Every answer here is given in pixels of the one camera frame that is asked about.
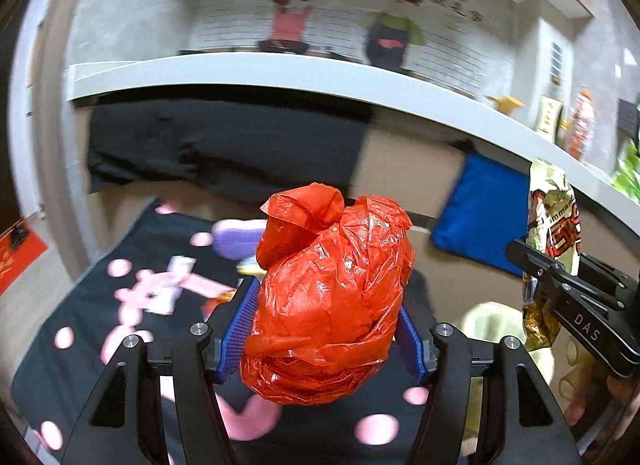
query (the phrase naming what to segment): cartoon man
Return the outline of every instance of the cartoon man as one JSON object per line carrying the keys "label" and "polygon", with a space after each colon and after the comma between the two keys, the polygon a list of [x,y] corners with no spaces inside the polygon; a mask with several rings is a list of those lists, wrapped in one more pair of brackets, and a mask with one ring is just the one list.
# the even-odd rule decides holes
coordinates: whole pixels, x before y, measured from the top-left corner
{"label": "cartoon man", "polygon": [[424,44],[420,27],[406,12],[408,4],[419,5],[421,1],[385,0],[382,12],[372,12],[360,22],[367,29],[365,54],[372,66],[401,72],[407,46]]}

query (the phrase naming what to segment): snack bag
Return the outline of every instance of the snack bag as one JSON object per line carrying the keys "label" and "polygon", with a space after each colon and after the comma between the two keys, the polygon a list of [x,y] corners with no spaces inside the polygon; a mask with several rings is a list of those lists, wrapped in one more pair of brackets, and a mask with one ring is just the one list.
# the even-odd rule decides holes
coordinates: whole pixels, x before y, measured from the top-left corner
{"label": "snack bag", "polygon": [[[580,220],[573,188],[564,171],[543,160],[530,170],[527,245],[556,259],[571,275],[580,263]],[[522,320],[529,351],[548,348],[560,333],[559,322],[549,311],[548,299],[538,280],[522,276]]]}
{"label": "snack bag", "polygon": [[267,268],[244,383],[275,403],[313,405],[353,393],[387,358],[415,251],[398,203],[311,184],[274,194],[257,261]]}

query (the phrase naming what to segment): crumpled plastic bag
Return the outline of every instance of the crumpled plastic bag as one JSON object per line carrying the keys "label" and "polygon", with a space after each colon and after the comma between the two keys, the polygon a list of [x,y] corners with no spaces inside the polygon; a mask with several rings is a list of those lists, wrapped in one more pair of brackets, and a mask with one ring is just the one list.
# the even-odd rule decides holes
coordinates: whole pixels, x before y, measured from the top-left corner
{"label": "crumpled plastic bag", "polygon": [[361,196],[344,207],[321,184],[274,194],[256,258],[268,273],[241,375],[280,404],[353,393],[386,360],[415,251],[398,203]]}

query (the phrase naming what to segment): yellow object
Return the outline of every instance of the yellow object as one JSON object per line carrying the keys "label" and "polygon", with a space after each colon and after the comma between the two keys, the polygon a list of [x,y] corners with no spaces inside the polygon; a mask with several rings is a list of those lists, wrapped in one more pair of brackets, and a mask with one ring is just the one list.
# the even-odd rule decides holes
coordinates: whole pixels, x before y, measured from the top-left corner
{"label": "yellow object", "polygon": [[495,106],[496,111],[503,115],[507,115],[508,117],[510,117],[516,109],[524,108],[524,104],[511,95],[507,95],[506,97],[494,97],[487,95],[486,98],[497,104],[497,106]]}
{"label": "yellow object", "polygon": [[261,277],[267,273],[266,270],[260,268],[258,261],[255,260],[255,255],[240,261],[236,265],[236,271],[241,275],[254,275],[255,277]]}

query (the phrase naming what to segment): black metal bracket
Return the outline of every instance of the black metal bracket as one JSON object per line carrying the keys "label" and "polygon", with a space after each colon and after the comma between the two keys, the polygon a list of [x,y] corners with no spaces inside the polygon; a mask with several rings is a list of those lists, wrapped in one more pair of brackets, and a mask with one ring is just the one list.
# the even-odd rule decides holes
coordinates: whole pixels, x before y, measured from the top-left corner
{"label": "black metal bracket", "polygon": [[507,245],[506,255],[540,282],[554,317],[613,376],[628,379],[638,371],[638,282],[586,254],[571,275],[521,239]]}
{"label": "black metal bracket", "polygon": [[[256,290],[246,279],[207,323],[194,324],[171,342],[145,344],[137,335],[126,337],[87,400],[62,465],[167,465],[160,375],[174,377],[187,463],[235,464],[213,384],[237,367],[228,355],[239,360],[238,348],[230,345],[246,337],[241,314],[247,305],[255,311]],[[239,338],[229,339],[230,333]],[[500,343],[468,339],[453,325],[437,323],[424,298],[409,292],[396,340],[409,371],[420,370],[418,382],[430,384],[407,465],[457,463],[472,377],[484,379],[476,465],[580,463],[553,394],[515,337]]]}

